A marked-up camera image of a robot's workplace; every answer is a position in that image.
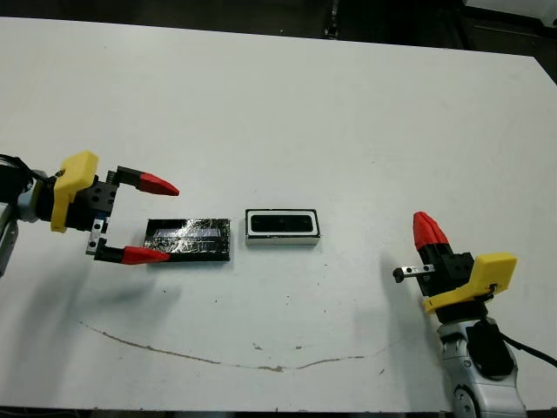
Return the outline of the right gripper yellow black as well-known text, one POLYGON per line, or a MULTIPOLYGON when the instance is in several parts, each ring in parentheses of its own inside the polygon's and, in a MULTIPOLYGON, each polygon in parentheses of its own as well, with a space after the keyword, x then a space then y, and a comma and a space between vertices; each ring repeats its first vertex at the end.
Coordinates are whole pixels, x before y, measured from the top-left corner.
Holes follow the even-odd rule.
POLYGON ((393 277, 397 283, 407 278, 418 280, 426 313, 468 302, 486 302, 509 288, 517 266, 513 254, 473 257, 470 253, 453 253, 439 224, 425 212, 413 215, 413 238, 424 264, 397 267, 393 277))

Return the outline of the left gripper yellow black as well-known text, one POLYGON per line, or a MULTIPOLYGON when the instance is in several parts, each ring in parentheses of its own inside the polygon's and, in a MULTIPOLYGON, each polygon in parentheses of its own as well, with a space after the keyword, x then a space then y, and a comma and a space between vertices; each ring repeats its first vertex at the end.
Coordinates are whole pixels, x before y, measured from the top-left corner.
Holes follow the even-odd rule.
MULTIPOLYGON (((168 253, 142 246, 112 247, 107 244, 111 213, 117 186, 110 173, 106 181, 97 175, 98 156, 84 151, 66 158, 61 164, 53 186, 53 206, 50 229, 65 233, 68 229, 87 232, 86 253, 94 260, 122 264, 142 265, 169 261, 168 253)), ((178 196, 179 189, 148 172, 128 167, 117 168, 117 183, 132 185, 140 192, 178 196)))

